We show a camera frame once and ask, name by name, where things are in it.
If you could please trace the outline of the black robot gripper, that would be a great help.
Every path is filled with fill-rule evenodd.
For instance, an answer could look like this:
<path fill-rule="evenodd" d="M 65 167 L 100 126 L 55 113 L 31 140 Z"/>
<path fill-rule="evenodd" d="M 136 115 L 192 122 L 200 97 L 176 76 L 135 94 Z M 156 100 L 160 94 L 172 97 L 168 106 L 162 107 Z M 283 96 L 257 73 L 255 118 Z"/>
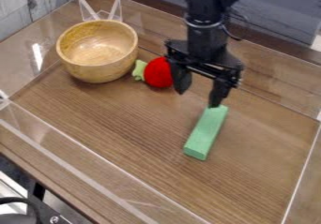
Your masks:
<path fill-rule="evenodd" d="M 191 86 L 191 72 L 212 79 L 208 107 L 216 108 L 235 88 L 241 79 L 243 64 L 227 50 L 229 32 L 223 22 L 207 25 L 187 22 L 187 38 L 168 39 L 167 60 L 174 90 L 182 95 Z"/>

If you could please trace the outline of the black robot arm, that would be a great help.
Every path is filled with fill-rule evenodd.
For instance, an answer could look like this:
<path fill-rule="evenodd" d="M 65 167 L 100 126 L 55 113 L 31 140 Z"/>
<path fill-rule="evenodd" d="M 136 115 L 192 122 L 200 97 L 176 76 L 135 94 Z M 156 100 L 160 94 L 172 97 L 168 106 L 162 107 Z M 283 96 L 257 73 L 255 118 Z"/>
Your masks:
<path fill-rule="evenodd" d="M 216 108 L 238 86 L 243 64 L 229 51 L 231 6 L 238 0 L 186 0 L 186 39 L 166 41 L 172 86 L 179 95 L 191 87 L 191 73 L 212 79 L 208 107 Z"/>

